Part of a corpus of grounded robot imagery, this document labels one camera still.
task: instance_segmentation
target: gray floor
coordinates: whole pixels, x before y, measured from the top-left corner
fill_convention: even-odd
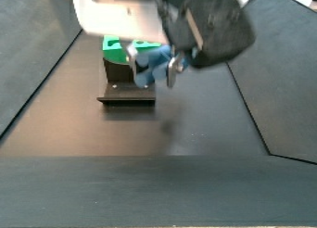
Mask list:
[[[266,154],[226,66],[104,108],[82,34],[0,145],[0,227],[317,225],[317,167]]]

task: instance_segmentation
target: blue object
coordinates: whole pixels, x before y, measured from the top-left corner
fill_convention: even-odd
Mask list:
[[[166,79],[171,57],[171,47],[169,45],[163,45],[154,50],[138,54],[137,62],[141,67],[147,68],[146,71],[138,73],[135,77],[135,84],[141,88],[155,81]],[[186,69],[189,66],[186,60],[183,60],[182,63]]]

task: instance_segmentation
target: green block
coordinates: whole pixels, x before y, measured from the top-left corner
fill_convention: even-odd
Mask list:
[[[134,40],[133,44],[139,53],[157,47],[161,47],[159,43],[149,43],[141,40]],[[127,64],[126,52],[122,48],[119,37],[111,35],[104,36],[103,52],[104,59],[107,61],[117,64]]]

